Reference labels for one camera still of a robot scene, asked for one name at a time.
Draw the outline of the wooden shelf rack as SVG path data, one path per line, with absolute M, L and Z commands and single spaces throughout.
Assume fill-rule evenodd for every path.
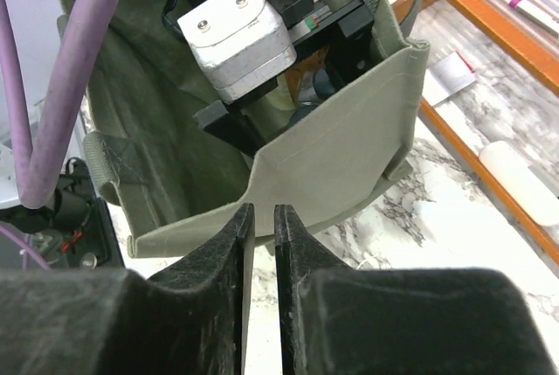
M 556 15 L 558 0 L 529 0 Z M 508 143 L 551 191 L 558 189 L 558 40 L 510 0 L 423 0 L 414 32 L 439 60 L 458 52 L 477 80 L 421 110 L 467 160 Z

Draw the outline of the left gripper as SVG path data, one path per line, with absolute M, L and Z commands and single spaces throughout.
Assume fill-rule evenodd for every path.
M 187 0 L 190 10 L 207 0 Z M 297 58 L 301 62 L 322 47 L 328 47 L 324 66 L 345 85 L 363 75 L 372 65 L 369 55 L 372 13 L 363 0 L 352 0 L 338 10 L 331 10 L 321 0 L 266 0 L 281 15 L 288 29 Z M 168 0 L 166 10 L 173 10 L 177 0 Z M 167 21 L 166 27 L 186 41 L 178 20 Z M 199 110 L 195 119 L 204 132 L 253 156 L 264 139 L 245 115 L 245 109 L 263 98 L 278 85 L 279 76 L 270 79 L 232 104 L 220 97 Z

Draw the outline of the magenta marker pen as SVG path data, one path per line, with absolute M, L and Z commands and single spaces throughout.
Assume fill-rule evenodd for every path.
M 541 8 L 538 8 L 536 5 L 529 2 L 529 0 L 510 0 L 508 2 L 508 6 L 521 13 L 522 16 L 528 18 L 536 25 L 540 26 L 553 37 L 558 37 L 558 21 Z

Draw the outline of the grey folded card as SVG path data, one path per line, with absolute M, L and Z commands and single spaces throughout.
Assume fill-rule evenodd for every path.
M 459 52 L 452 52 L 426 70 L 423 97 L 434 107 L 476 81 L 474 68 Z

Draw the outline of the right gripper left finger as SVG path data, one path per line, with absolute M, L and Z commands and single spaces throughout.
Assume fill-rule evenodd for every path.
M 4 271 L 4 374 L 240 374 L 254 208 L 169 267 Z

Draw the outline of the white eraser case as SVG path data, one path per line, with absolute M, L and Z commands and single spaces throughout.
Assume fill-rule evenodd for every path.
M 538 225 L 558 225 L 558 198 L 507 142 L 490 142 L 479 153 L 490 174 Z

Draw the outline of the orange bottle pink cap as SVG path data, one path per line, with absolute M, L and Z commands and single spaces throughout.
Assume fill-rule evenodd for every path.
M 300 87 L 306 73 L 315 73 L 324 66 L 328 47 L 322 47 L 308 58 L 291 66 L 285 73 L 287 88 L 294 103 L 298 102 Z

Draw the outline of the green canvas bag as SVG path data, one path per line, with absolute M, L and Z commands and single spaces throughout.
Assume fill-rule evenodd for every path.
M 249 115 L 267 142 L 251 162 L 197 126 L 195 112 L 217 93 L 157 19 L 163 0 L 119 1 L 86 90 L 93 130 L 83 146 L 98 192 L 126 214 L 130 256 L 185 255 L 243 203 L 261 238 L 283 204 L 317 233 L 409 172 L 429 46 L 410 38 L 416 10 L 398 20 L 388 0 L 363 1 L 375 14 L 373 68 L 292 128 L 258 102 Z

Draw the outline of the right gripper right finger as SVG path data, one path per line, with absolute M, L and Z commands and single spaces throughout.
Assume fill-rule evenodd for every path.
M 520 291 L 484 268 L 355 270 L 274 211 L 286 374 L 551 374 Z

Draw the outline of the clear square bottle black caps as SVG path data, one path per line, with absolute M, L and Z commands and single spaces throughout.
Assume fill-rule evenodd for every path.
M 345 86 L 331 70 L 321 67 L 303 73 L 296 101 L 299 106 L 320 105 Z

